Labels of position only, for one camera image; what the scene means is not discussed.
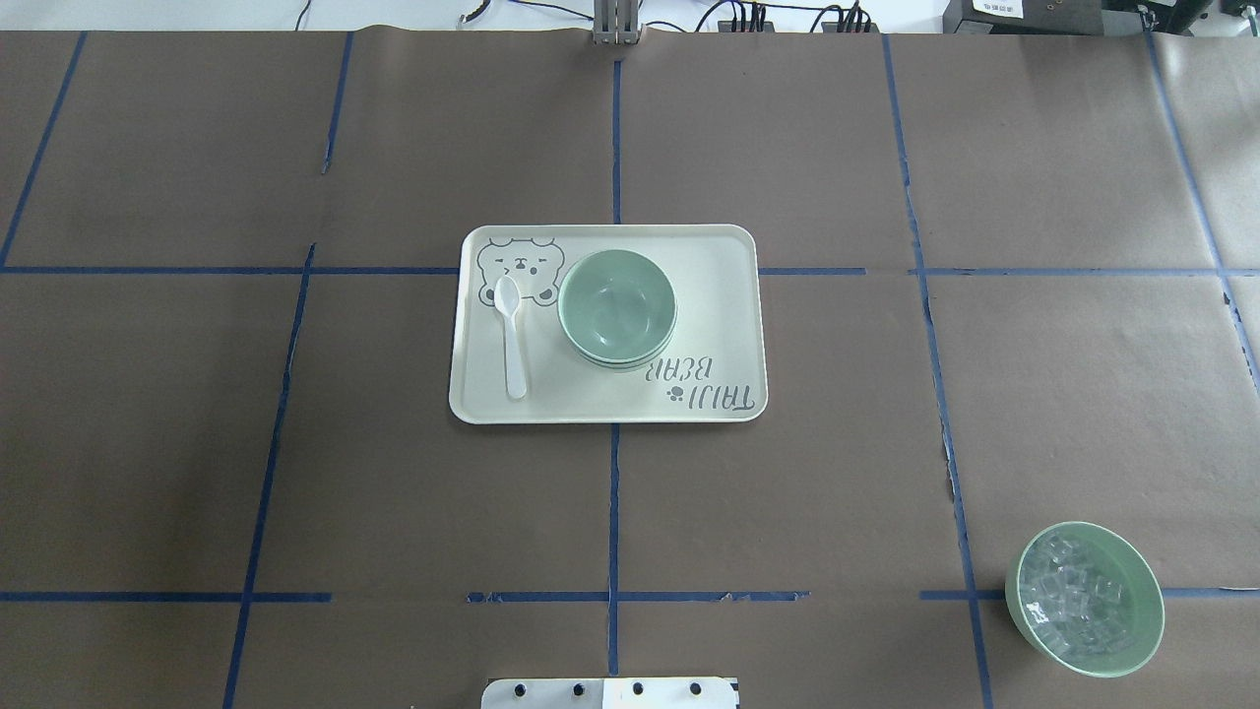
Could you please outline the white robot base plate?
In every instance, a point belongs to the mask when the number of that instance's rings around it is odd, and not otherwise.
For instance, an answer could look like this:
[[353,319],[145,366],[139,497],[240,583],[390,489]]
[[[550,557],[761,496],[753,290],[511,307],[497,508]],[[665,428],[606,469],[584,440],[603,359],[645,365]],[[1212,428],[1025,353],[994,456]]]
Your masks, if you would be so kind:
[[740,708],[736,678],[501,678],[481,708]]

